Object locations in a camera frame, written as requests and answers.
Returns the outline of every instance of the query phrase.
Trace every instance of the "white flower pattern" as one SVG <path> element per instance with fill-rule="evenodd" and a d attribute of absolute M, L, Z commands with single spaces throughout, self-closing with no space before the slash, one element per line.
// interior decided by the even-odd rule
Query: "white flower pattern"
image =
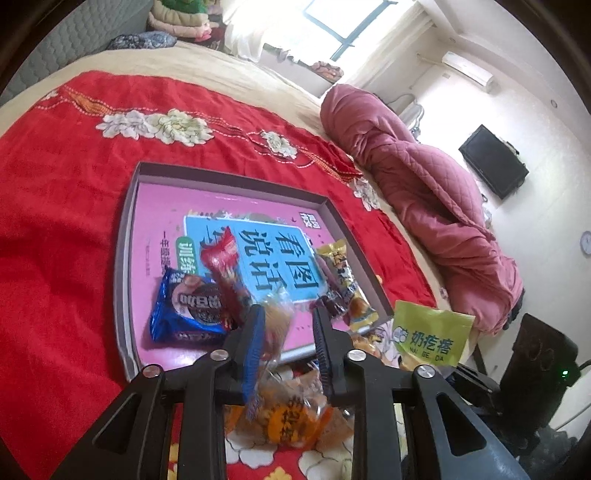
<path fill-rule="evenodd" d="M 240 436 L 236 432 L 229 433 L 225 443 L 226 463 L 238 463 L 240 460 L 252 469 L 272 464 L 277 450 L 277 445 L 266 443 L 264 440 L 257 442 Z"/>
<path fill-rule="evenodd" d="M 205 120 L 192 117 L 176 108 L 169 110 L 166 115 L 161 113 L 148 115 L 146 121 L 157 129 L 155 137 L 167 145 L 181 142 L 187 147 L 194 147 L 203 145 L 213 138 L 213 130 L 207 127 Z"/>
<path fill-rule="evenodd" d="M 121 135 L 134 140 L 138 140 L 140 137 L 154 138 L 158 131 L 156 127 L 147 122 L 146 116 L 137 110 L 105 115 L 103 123 L 97 125 L 96 129 L 102 130 L 105 138 L 115 138 L 117 135 Z"/>
<path fill-rule="evenodd" d="M 131 110 L 105 115 L 96 129 L 102 130 L 105 138 L 115 138 L 117 135 L 134 140 L 140 137 L 157 138 L 166 145 L 181 142 L 187 147 L 202 145 L 213 138 L 213 130 L 207 127 L 205 120 L 177 109 L 172 109 L 167 114 L 145 115 Z"/>
<path fill-rule="evenodd" d="M 279 153 L 284 158 L 296 159 L 297 149 L 292 147 L 289 140 L 285 137 L 282 137 L 278 133 L 265 132 L 264 130 L 261 132 L 261 137 L 267 141 L 267 145 L 269 145 L 273 153 Z"/>
<path fill-rule="evenodd" d="M 302 454 L 298 467 L 308 480 L 350 480 L 352 461 L 353 436 L 336 445 L 320 439 L 315 450 Z"/>
<path fill-rule="evenodd" d="M 365 177 L 354 179 L 350 187 L 353 189 L 353 194 L 361 199 L 368 212 L 371 212 L 372 209 L 379 209 L 378 194 Z"/>

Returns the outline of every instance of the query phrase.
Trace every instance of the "air conditioner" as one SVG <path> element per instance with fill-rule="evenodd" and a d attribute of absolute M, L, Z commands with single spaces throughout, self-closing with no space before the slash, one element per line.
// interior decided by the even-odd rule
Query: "air conditioner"
<path fill-rule="evenodd" d="M 480 84 L 487 92 L 490 91 L 494 76 L 491 72 L 479 67 L 470 60 L 460 57 L 457 53 L 448 51 L 441 62 Z"/>

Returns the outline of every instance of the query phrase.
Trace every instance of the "snack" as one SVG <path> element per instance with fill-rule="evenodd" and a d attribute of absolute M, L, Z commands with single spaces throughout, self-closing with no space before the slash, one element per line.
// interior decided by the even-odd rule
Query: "snack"
<path fill-rule="evenodd" d="M 220 291 L 211 279 L 166 269 L 150 316 L 154 342 L 216 341 L 231 329 Z"/>
<path fill-rule="evenodd" d="M 265 309 L 265 347 L 261 356 L 263 361 L 276 361 L 295 315 L 294 305 L 284 287 L 261 300 Z"/>
<path fill-rule="evenodd" d="M 343 299 L 339 292 L 329 288 L 326 295 L 320 297 L 322 305 L 326 307 L 331 318 L 337 318 L 347 313 L 347 309 L 343 307 Z"/>
<path fill-rule="evenodd" d="M 373 343 L 367 340 L 367 338 L 354 333 L 351 335 L 351 340 L 353 341 L 353 348 L 357 350 L 363 350 L 364 352 L 369 353 L 380 360 L 382 359 L 382 352 L 380 352 Z"/>
<path fill-rule="evenodd" d="M 351 267 L 347 262 L 345 240 L 323 245 L 317 248 L 316 252 L 326 264 L 329 280 L 337 287 L 343 297 L 345 306 L 349 311 L 351 330 L 356 332 L 361 327 L 375 322 L 378 319 L 378 312 L 365 300 L 365 296 L 359 288 L 353 272 L 351 272 Z"/>
<path fill-rule="evenodd" d="M 412 371 L 421 364 L 455 367 L 473 322 L 472 315 L 398 300 L 392 339 L 402 356 L 400 368 Z"/>
<path fill-rule="evenodd" d="M 217 243 L 202 247 L 200 256 L 220 287 L 224 306 L 234 322 L 242 325 L 252 305 L 252 296 L 238 270 L 238 245 L 230 229 L 226 227 Z"/>
<path fill-rule="evenodd" d="M 226 433 L 236 430 L 255 442 L 311 449 L 334 412 L 322 394 L 318 370 L 287 381 L 266 371 L 257 389 L 255 408 L 227 410 Z"/>

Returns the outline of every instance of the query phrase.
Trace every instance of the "window frame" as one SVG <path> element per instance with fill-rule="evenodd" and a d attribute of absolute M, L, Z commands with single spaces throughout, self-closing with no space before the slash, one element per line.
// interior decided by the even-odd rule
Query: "window frame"
<path fill-rule="evenodd" d="M 339 35 L 337 32 L 335 32 L 328 25 L 322 23 L 316 17 L 313 17 L 312 15 L 310 15 L 308 13 L 308 9 L 312 5 L 314 5 L 314 2 L 316 2 L 316 0 L 311 0 L 311 2 L 306 6 L 306 8 L 304 8 L 304 11 L 302 13 L 303 13 L 304 18 L 306 20 L 309 20 L 310 22 L 312 22 L 317 27 L 320 27 L 322 30 L 324 30 L 325 32 L 327 32 L 328 34 L 330 34 L 332 37 L 336 38 L 340 42 L 340 47 L 330 57 L 330 60 L 331 61 L 337 61 L 337 60 L 339 60 L 341 58 L 341 56 L 343 55 L 343 53 L 345 53 L 345 51 L 349 47 L 354 47 L 353 42 L 355 40 L 357 40 L 357 38 L 363 33 L 363 31 L 368 26 L 370 26 L 372 24 L 372 22 L 381 13 L 383 13 L 384 10 L 386 10 L 386 8 L 388 8 L 390 5 L 396 5 L 398 3 L 397 1 L 394 1 L 394 0 L 382 0 L 382 3 L 380 5 L 378 5 L 367 17 L 365 17 L 361 21 L 361 23 L 359 25 L 357 25 L 357 27 L 355 27 L 353 29 L 353 31 L 349 34 L 348 37 L 343 37 L 342 35 Z"/>

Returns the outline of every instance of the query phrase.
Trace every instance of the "red snack package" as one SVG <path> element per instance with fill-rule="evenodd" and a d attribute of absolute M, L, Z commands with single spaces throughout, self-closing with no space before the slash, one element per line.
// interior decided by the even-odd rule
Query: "red snack package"
<path fill-rule="evenodd" d="M 238 245 L 230 228 L 225 228 L 217 243 L 202 247 L 200 256 L 220 288 L 224 306 L 236 325 L 242 325 L 244 315 L 252 305 L 252 296 L 240 276 Z"/>

